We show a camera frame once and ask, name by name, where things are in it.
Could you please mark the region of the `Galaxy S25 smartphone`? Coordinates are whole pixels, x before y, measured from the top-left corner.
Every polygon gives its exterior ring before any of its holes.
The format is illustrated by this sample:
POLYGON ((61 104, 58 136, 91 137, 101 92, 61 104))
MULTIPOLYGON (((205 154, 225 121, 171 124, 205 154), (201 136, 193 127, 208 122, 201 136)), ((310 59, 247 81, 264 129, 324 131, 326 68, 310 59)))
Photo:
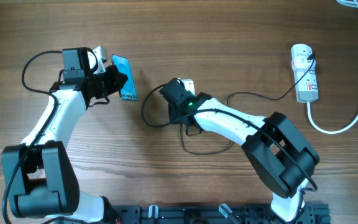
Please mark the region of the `Galaxy S25 smartphone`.
POLYGON ((134 79, 132 76, 131 66, 129 60, 125 57, 118 55, 111 55, 112 63, 117 67, 120 73, 127 77, 123 88, 119 91, 122 100, 137 101, 138 96, 135 88, 134 79))

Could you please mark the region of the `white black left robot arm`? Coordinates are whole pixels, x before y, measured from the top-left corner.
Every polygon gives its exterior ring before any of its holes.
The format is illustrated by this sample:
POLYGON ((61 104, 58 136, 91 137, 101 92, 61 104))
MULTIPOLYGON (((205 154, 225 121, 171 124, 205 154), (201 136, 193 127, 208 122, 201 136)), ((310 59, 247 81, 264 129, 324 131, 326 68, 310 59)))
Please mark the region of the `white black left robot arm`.
POLYGON ((51 222, 119 223, 120 215, 109 200, 80 190, 67 155, 67 145, 78 120, 108 96, 120 91, 128 77, 115 65, 106 67, 104 47, 78 47, 59 51, 63 69, 45 92, 48 105, 38 123, 20 144, 1 154, 6 183, 2 217, 46 218, 51 222))

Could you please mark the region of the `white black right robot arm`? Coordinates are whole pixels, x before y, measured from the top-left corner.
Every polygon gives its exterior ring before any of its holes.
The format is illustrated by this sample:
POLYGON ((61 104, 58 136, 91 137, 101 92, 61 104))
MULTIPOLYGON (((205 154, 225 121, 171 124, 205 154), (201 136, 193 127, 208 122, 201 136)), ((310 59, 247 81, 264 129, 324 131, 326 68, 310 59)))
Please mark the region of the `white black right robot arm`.
POLYGON ((241 146, 261 181, 273 193, 271 209, 283 222, 295 223, 303 196, 319 163, 318 153, 284 115, 254 116, 232 109, 206 93, 194 94, 191 80, 173 78, 160 94, 168 103, 171 124, 195 126, 241 146))

